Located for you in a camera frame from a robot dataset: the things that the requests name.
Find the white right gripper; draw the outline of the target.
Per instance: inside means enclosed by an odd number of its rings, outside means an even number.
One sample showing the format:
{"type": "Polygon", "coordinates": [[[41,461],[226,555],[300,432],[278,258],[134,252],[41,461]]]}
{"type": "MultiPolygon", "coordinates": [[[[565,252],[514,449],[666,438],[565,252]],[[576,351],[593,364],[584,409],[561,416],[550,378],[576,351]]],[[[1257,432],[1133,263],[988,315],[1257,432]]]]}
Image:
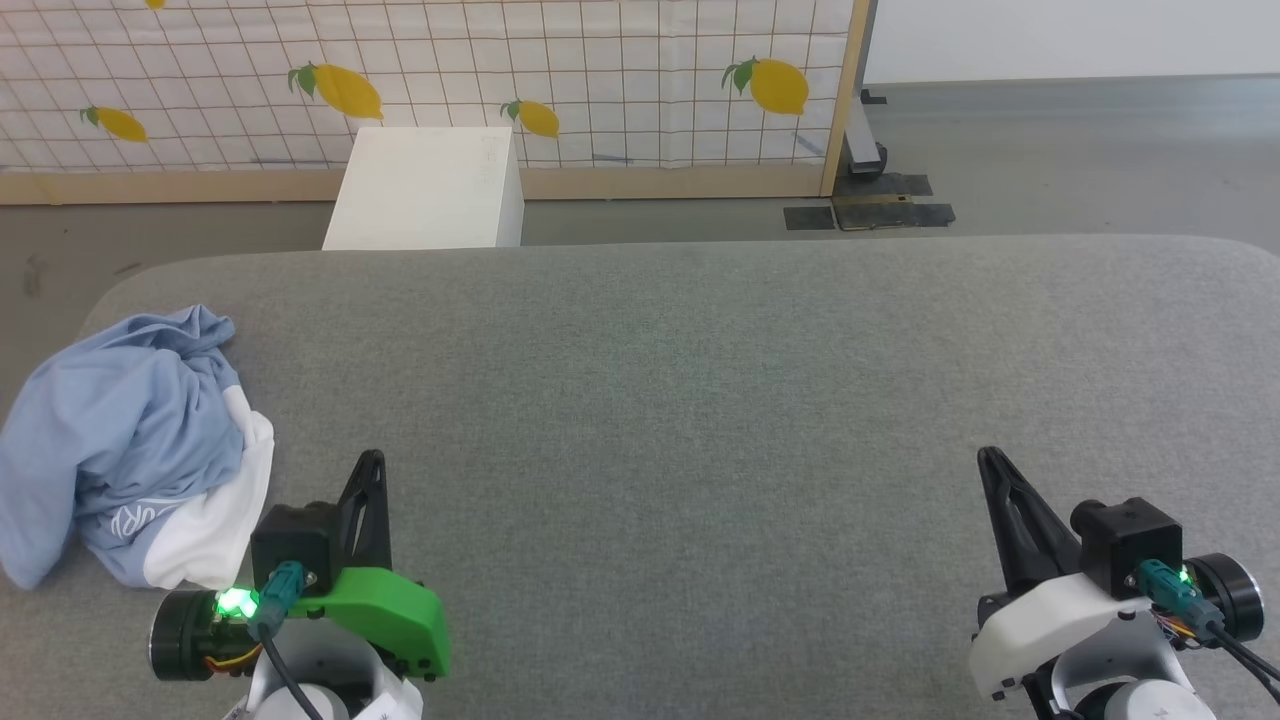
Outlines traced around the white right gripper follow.
{"type": "Polygon", "coordinates": [[[1043,693],[1056,703],[1094,683],[1151,679],[1149,601],[1116,601],[1078,574],[1079,539],[1001,448],[980,448],[977,464],[1006,594],[1019,597],[972,642],[968,670],[979,696],[1002,693],[1007,680],[1019,684],[1044,665],[1043,693]]]}

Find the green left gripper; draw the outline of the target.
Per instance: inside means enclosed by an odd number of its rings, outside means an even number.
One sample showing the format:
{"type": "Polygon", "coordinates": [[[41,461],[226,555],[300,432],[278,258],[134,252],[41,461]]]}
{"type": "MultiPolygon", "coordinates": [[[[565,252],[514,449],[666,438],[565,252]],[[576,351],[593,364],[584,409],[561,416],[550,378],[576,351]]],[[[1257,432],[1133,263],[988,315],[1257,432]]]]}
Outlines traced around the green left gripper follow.
{"type": "Polygon", "coordinates": [[[340,495],[338,578],[324,596],[301,598],[288,619],[332,620],[364,639],[398,676],[451,674],[451,638],[434,592],[392,571],[387,460],[361,452],[340,495]]]}

